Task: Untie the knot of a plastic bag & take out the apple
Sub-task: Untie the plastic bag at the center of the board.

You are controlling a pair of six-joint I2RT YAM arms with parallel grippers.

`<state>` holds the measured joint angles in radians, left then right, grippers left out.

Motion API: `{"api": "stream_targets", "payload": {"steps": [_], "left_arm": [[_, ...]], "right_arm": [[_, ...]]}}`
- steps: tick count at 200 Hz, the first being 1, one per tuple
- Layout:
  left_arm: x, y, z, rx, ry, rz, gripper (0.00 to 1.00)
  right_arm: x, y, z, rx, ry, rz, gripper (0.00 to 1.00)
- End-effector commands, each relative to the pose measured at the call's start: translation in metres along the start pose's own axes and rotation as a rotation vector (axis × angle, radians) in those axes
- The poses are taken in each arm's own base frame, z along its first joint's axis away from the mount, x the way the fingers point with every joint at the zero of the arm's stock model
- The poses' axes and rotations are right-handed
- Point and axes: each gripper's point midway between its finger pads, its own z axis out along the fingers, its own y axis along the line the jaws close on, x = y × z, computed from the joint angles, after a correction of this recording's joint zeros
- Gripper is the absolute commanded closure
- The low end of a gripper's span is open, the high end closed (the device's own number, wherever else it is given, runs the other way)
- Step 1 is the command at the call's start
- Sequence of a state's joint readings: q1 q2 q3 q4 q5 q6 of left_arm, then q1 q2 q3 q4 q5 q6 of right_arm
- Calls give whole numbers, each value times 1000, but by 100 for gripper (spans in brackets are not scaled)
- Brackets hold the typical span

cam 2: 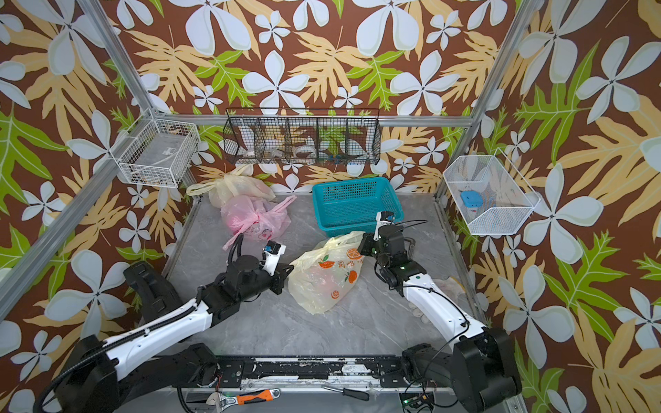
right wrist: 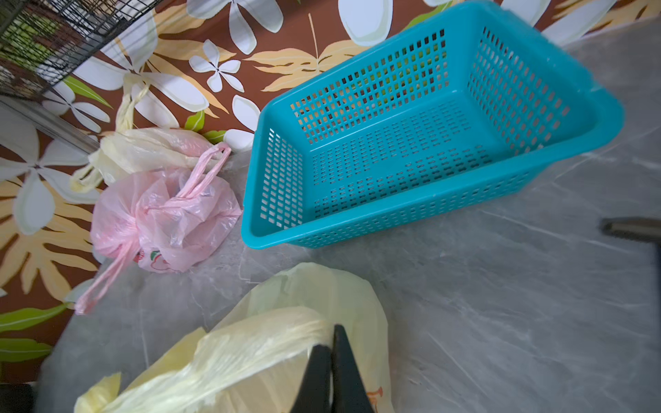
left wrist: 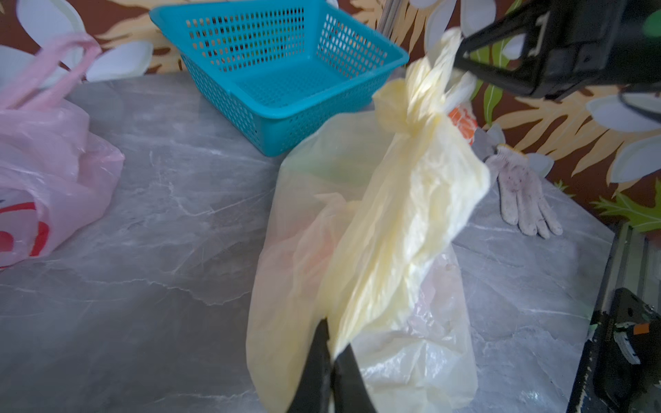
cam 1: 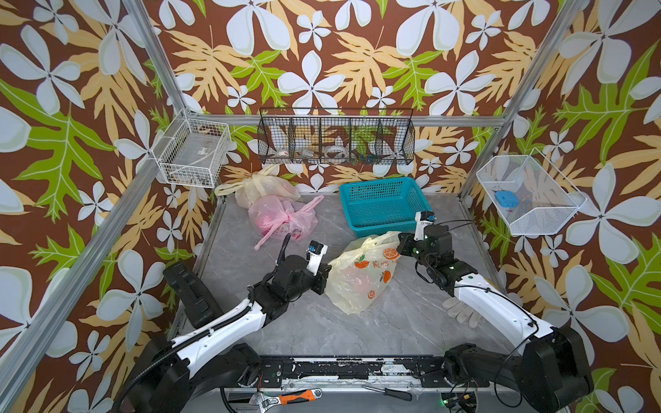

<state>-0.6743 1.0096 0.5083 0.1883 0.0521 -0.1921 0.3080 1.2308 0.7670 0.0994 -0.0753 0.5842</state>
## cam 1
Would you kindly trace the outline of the teal plastic basket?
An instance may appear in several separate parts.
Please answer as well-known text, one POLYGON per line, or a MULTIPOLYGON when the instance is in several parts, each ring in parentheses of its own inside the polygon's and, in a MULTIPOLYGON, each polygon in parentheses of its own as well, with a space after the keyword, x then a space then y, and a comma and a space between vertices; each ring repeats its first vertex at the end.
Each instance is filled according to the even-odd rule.
POLYGON ((417 213, 432 210, 411 177, 346 183, 339 194, 349 228, 358 239, 413 232, 417 213))

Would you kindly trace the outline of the yellow plastic bag with fruit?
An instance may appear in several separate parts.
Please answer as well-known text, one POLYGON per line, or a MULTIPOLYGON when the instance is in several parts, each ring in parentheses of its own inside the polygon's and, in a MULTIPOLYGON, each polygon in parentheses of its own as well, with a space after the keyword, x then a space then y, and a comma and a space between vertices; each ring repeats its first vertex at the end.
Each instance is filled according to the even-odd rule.
POLYGON ((362 237, 330 262, 325 294, 346 314, 366 310, 394 278, 400 254, 399 233, 362 237))

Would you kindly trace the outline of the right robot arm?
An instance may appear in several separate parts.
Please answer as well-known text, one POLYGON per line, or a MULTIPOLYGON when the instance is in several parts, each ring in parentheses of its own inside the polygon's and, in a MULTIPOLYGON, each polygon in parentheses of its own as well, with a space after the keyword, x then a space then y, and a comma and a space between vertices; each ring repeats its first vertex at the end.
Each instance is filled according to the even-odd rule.
POLYGON ((582 337, 554 327, 495 289, 471 265, 457 259, 445 225, 399 234, 397 252, 414 258, 423 280, 459 299, 513 345, 499 354, 465 343, 445 352, 442 374, 452 384, 488 382, 518 392, 538 412, 557 412, 594 389, 582 337))

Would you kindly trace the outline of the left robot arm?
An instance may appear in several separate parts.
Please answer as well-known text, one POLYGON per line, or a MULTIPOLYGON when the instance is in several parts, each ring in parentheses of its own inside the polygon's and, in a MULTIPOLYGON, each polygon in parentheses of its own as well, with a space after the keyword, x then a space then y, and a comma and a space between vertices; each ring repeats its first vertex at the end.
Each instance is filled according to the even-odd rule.
POLYGON ((332 268, 322 262, 327 251, 317 241, 306 256, 281 250, 275 268, 228 313, 172 340, 153 339, 115 396, 112 411, 180 412, 213 378, 230 384, 228 373, 243 373, 258 362, 252 354, 231 361, 232 347, 242 349, 240 340, 280 318, 304 293, 323 294, 332 268))

